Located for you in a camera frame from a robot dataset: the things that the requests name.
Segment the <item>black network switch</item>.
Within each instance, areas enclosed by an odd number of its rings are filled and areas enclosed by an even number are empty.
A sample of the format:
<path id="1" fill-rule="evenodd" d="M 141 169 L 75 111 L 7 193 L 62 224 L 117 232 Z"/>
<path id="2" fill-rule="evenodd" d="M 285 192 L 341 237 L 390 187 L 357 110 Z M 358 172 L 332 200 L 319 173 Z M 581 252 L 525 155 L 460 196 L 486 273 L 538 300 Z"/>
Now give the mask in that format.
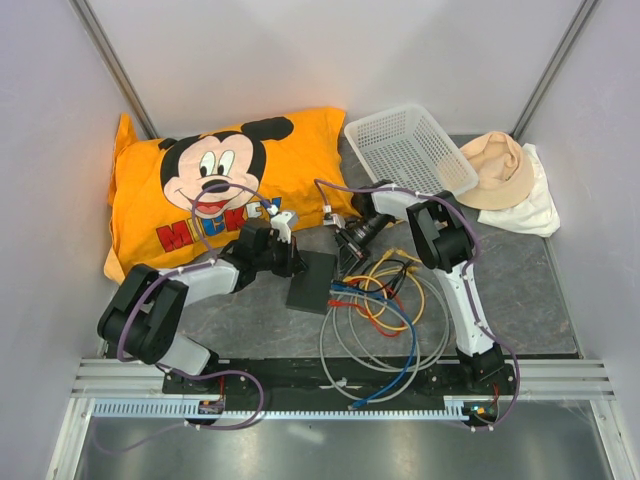
<path id="1" fill-rule="evenodd" d="M 325 315 L 336 271 L 336 256 L 310 250 L 301 250 L 300 255 L 305 268 L 291 279 L 285 306 L 295 311 Z"/>

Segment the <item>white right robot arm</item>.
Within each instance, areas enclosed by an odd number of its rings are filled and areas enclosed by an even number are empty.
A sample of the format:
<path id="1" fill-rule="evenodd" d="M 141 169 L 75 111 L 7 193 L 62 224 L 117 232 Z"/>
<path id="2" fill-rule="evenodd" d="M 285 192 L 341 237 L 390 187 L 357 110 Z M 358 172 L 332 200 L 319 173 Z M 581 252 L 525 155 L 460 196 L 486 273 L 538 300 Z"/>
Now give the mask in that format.
<path id="1" fill-rule="evenodd" d="M 467 392 L 483 392 L 505 362 L 484 314 L 475 283 L 479 241 L 449 191 L 427 195 L 390 182 L 352 191 L 352 206 L 361 215 L 337 229 L 340 273 L 347 275 L 369 258 L 368 245 L 387 225 L 409 224 L 421 263 L 439 281 L 451 313 L 458 381 Z"/>

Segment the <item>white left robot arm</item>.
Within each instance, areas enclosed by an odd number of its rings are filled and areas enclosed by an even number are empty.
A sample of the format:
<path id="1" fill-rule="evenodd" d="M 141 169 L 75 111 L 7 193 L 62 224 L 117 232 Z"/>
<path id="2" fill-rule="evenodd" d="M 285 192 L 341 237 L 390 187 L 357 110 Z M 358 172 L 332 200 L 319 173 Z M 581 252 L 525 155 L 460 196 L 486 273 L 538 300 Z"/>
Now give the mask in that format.
<path id="1" fill-rule="evenodd" d="M 119 360 L 181 371 L 196 392 L 211 392 L 220 371 L 209 363 L 211 350 L 177 332 L 183 309 L 239 292 L 263 271 L 284 278 L 305 271 L 292 233 L 296 223 L 294 212 L 282 211 L 245 223 L 213 260 L 168 270 L 134 266 L 100 317 L 98 335 L 116 347 Z"/>

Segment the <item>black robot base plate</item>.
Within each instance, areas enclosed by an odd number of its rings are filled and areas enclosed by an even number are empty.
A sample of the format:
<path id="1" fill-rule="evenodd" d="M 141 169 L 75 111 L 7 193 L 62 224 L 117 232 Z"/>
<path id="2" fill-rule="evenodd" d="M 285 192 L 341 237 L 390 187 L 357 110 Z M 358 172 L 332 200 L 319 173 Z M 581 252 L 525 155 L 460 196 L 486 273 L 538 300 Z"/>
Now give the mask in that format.
<path id="1" fill-rule="evenodd" d="M 164 394 L 221 394 L 229 410 L 249 410 L 258 405 L 257 387 L 248 379 L 255 376 L 265 391 L 264 409 L 272 411 L 344 412 L 352 400 L 329 382 L 321 360 L 311 358 L 219 359 L 205 369 L 207 373 L 238 370 L 221 380 L 193 381 L 169 373 L 164 377 Z M 446 396 L 469 396 L 489 400 L 506 399 L 515 392 L 516 375 L 506 364 L 500 371 L 475 381 L 471 371 L 451 356 L 419 372 L 397 397 L 373 404 L 369 411 L 435 410 L 444 406 Z"/>

